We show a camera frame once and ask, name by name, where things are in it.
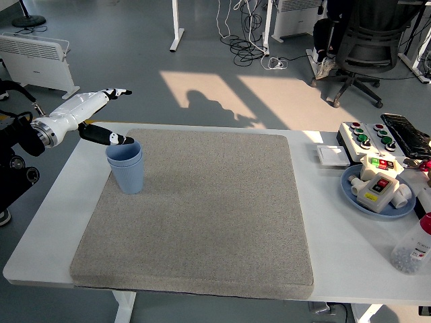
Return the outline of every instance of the chair base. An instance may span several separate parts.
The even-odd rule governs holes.
[[[343,93],[350,87],[351,85],[357,87],[362,92],[364,92],[366,95],[370,96],[371,98],[376,100],[376,103],[374,104],[377,108],[382,108],[383,103],[382,99],[375,94],[371,89],[369,89],[364,83],[372,83],[372,86],[379,87],[380,86],[380,80],[376,79],[374,77],[367,77],[367,76],[357,76],[356,73],[353,72],[346,72],[342,70],[337,71],[336,76],[328,76],[324,77],[322,79],[315,79],[313,77],[311,81],[311,86],[316,87],[317,81],[324,81],[324,82],[343,82],[343,87],[338,91],[337,95],[334,97],[333,100],[333,107],[338,108],[339,107],[339,99],[343,95]]]

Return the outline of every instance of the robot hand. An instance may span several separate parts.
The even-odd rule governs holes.
[[[109,100],[116,100],[119,96],[125,94],[126,96],[132,94],[132,91],[128,89],[104,89],[103,93],[108,96]]]
[[[32,127],[38,132],[40,140],[44,143],[45,147],[55,147],[60,144],[67,131],[74,131],[79,129],[81,134],[84,131],[90,134],[85,139],[102,143],[104,145],[116,145],[123,143],[130,143],[133,140],[109,140],[106,142],[105,138],[98,140],[98,136],[111,137],[112,132],[105,129],[105,132],[91,131],[94,127],[87,125],[85,120],[89,119],[97,111],[101,110],[110,100],[116,100],[119,96],[125,94],[129,95],[132,92],[127,89],[104,89],[99,92],[90,92],[76,94],[65,103],[61,104],[57,109],[52,111],[49,116],[41,116],[32,122]]]

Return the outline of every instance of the office chair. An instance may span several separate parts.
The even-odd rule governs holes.
[[[335,57],[339,68],[336,75],[319,80],[313,77],[310,85],[316,87],[318,81],[344,82],[334,97],[334,108],[339,107],[340,97],[351,85],[375,99],[375,106],[382,108],[382,99],[364,84],[379,87],[380,80],[364,74],[382,73],[395,67],[402,33],[425,4],[423,0],[354,0],[352,14]]]

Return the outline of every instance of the felt mat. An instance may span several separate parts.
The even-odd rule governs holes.
[[[307,299],[313,276],[283,136],[132,130],[144,189],[112,173],[70,274],[77,286]]]

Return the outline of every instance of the gray floor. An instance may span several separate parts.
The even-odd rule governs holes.
[[[35,35],[70,41],[67,62],[80,92],[108,87],[133,91],[131,96],[110,102],[93,120],[336,131],[342,121],[378,122],[380,114],[392,112],[431,133],[431,85],[417,79],[382,81],[376,90],[385,104],[381,110],[355,89],[349,89],[341,107],[334,109],[327,97],[334,96],[340,86],[309,87],[312,71],[305,58],[289,62],[287,69],[279,71],[266,71],[259,61],[236,66],[229,47],[219,40],[216,0],[179,1],[180,26],[186,32],[176,53],[169,51],[173,41],[169,1],[25,2],[30,14],[47,20],[47,31]],[[221,26],[228,2],[222,1]],[[0,32],[18,31],[10,24],[20,16],[17,9],[0,15]],[[233,34],[242,36],[237,11],[231,12],[228,23]],[[283,43],[270,38],[269,45],[271,56],[294,58],[312,47],[312,37],[291,37]],[[411,77],[411,73],[399,63],[381,76]],[[0,78],[9,79],[2,67]],[[63,92],[30,85],[27,90],[47,112],[63,103]],[[0,102],[0,108],[18,113],[32,107],[12,92],[8,101]],[[1,268],[78,140],[77,133],[69,133],[60,146],[38,158],[14,147],[28,165],[40,170],[41,180],[10,206],[13,221],[0,227]],[[0,322],[113,322],[116,310],[109,291],[15,286],[0,277]],[[415,307],[385,306],[372,323],[429,322],[416,312]],[[336,316],[321,317],[309,314],[305,302],[139,293],[131,321],[338,323],[345,322],[345,312],[337,306]],[[351,313],[348,321],[353,322]]]

